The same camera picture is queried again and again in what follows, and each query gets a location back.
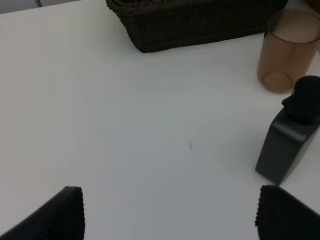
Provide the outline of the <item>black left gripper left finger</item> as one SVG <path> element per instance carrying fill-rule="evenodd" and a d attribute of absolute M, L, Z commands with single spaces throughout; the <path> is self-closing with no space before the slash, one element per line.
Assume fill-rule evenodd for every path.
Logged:
<path fill-rule="evenodd" d="M 66 186 L 39 209 L 0 236 L 2 240 L 83 240 L 83 191 Z"/>

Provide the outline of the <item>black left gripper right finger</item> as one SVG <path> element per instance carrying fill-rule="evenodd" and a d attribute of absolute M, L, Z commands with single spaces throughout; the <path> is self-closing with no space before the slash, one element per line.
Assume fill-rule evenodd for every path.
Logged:
<path fill-rule="evenodd" d="M 261 187 L 254 223 L 260 240 L 320 238 L 320 215 L 276 185 Z"/>

